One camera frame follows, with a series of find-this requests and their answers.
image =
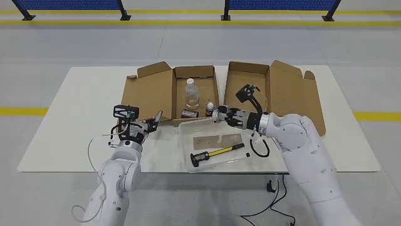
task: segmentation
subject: white bottle cap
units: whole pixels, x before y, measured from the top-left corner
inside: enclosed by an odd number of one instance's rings
[[[210,102],[208,102],[208,104],[206,105],[206,108],[207,108],[208,110],[212,110],[212,109],[214,109],[214,104],[210,101]]]
[[[194,85],[194,80],[193,80],[192,78],[188,78],[188,79],[187,79],[187,85],[188,85],[188,86]]]

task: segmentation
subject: black cable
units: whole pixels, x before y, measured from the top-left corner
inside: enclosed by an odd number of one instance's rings
[[[292,215],[288,215],[288,214],[285,214],[285,213],[283,213],[283,212],[280,212],[280,211],[278,211],[278,210],[275,210],[275,209],[273,208],[273,206],[274,206],[276,203],[278,203],[280,200],[282,200],[282,199],[287,195],[287,187],[286,187],[286,183],[284,182],[284,175],[283,175],[283,185],[284,185],[284,195],[283,195],[282,197],[280,197],[279,200],[273,202],[273,204],[270,206],[270,210],[272,210],[272,211],[274,211],[274,212],[277,212],[277,213],[279,213],[279,214],[281,214],[281,215],[284,215],[284,216],[286,216],[286,217],[292,218],[292,219],[294,220],[294,222],[293,222],[293,223],[290,223],[290,226],[295,226],[295,221],[296,221],[295,217],[293,217]]]
[[[260,212],[258,212],[258,213],[255,213],[255,214],[252,214],[252,215],[240,215],[240,217],[241,217],[242,219],[245,219],[245,220],[247,220],[248,222],[250,222],[246,217],[254,217],[254,216],[256,216],[256,215],[260,215],[260,214],[262,214],[263,212],[267,211],[271,206],[273,206],[274,202],[276,201],[276,199],[277,199],[277,197],[278,197],[279,191],[280,191],[280,185],[279,185],[279,182],[278,182],[278,180],[277,180],[277,194],[276,194],[276,197],[273,199],[273,201],[270,203],[270,205],[269,205],[267,208],[265,208],[264,210],[262,210],[262,211],[260,211]]]
[[[277,180],[277,189],[276,189],[277,194],[276,194],[274,200],[270,203],[270,205],[269,205],[267,208],[265,208],[264,210],[260,211],[259,213],[255,213],[255,214],[252,214],[252,215],[240,215],[240,217],[241,217],[242,219],[244,219],[244,220],[247,220],[250,224],[252,224],[253,226],[255,226],[250,220],[247,219],[247,217],[254,217],[254,216],[256,216],[256,215],[259,215],[259,214],[261,214],[261,213],[267,211],[267,210],[270,208],[270,210],[272,210],[272,211],[274,211],[274,212],[276,212],[276,213],[279,213],[279,214],[284,215],[284,216],[286,216],[286,217],[291,217],[291,218],[294,220],[294,222],[293,222],[293,223],[290,223],[290,225],[291,225],[291,226],[295,226],[295,221],[296,221],[295,217],[293,217],[292,215],[287,215],[287,214],[285,214],[285,213],[283,213],[283,212],[280,212],[280,211],[278,211],[278,210],[276,210],[276,209],[273,208],[273,206],[274,206],[275,204],[277,204],[277,203],[278,203],[279,201],[281,201],[285,196],[287,196],[287,187],[286,187],[286,184],[285,184],[285,182],[284,182],[284,175],[283,175],[283,185],[284,185],[284,191],[285,191],[285,193],[284,193],[284,195],[283,195],[282,197],[280,197],[278,200],[276,200],[276,199],[277,199],[278,194],[279,194],[279,192],[280,192],[280,182],[279,182],[279,180]]]
[[[262,139],[262,141],[263,141],[263,143],[264,143],[264,146],[266,146],[266,148],[268,149],[267,154],[265,154],[265,155],[259,154],[259,153],[254,149],[254,147],[253,147],[253,136],[254,136],[254,134],[255,134],[255,132],[252,133],[251,139],[249,140],[249,144],[251,144],[251,149],[252,149],[253,153],[255,153],[258,157],[268,157],[268,156],[270,156],[270,148],[269,148],[269,146],[268,146],[268,143],[266,143],[266,140],[265,140],[265,139]]]
[[[115,126],[112,128],[112,130],[110,131],[110,134],[111,134],[110,139],[113,139],[114,130],[115,130],[115,128],[117,128],[117,127],[118,127],[118,124],[115,125]]]

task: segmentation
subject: white table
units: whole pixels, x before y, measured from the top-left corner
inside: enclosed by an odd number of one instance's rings
[[[21,160],[20,172],[92,172],[86,156],[91,138],[115,125],[113,107],[121,103],[127,75],[138,67],[71,68]],[[339,172],[377,172],[375,158],[328,66],[300,66],[316,76],[326,123],[323,142]],[[227,66],[216,66],[220,104],[224,99]],[[92,143],[91,158],[99,167],[113,152],[103,137]],[[287,172],[281,154],[268,141],[270,157],[256,156],[209,169],[208,173]],[[187,173],[178,142],[178,128],[160,125],[143,146],[142,171]]]

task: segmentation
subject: cardboard box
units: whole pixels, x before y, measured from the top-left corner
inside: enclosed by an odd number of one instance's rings
[[[181,118],[185,105],[185,86],[193,78],[199,89],[199,118]],[[208,102],[219,105],[216,72],[213,66],[188,66],[172,69],[166,62],[144,66],[137,76],[127,76],[122,105],[139,107],[139,120],[153,117],[163,110],[162,121],[172,120],[174,126],[184,121],[205,117]]]
[[[315,124],[319,135],[326,133],[318,87],[312,72],[307,71],[302,76],[299,68],[280,61],[274,61],[271,66],[231,61],[227,73],[224,104],[256,112],[250,102],[241,103],[235,96],[238,90],[248,83],[258,86],[261,93],[266,96],[268,112],[278,116],[292,113],[308,116]],[[266,99],[261,93],[255,91],[254,95],[264,108]]]

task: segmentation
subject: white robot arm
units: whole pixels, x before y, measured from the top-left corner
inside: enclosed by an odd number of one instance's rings
[[[348,208],[340,190],[336,168],[313,124],[306,116],[278,117],[262,112],[254,99],[255,86],[244,86],[237,93],[241,102],[251,101],[258,113],[220,106],[213,113],[215,122],[250,129],[273,138],[289,174],[306,195],[319,226],[362,226]]]
[[[142,143],[148,134],[156,131],[162,111],[155,118],[136,121],[139,108],[117,105],[114,117],[118,118],[120,143],[112,157],[99,169],[98,184],[85,210],[82,226],[122,226],[127,217],[130,200],[128,193],[136,187],[139,178]]]

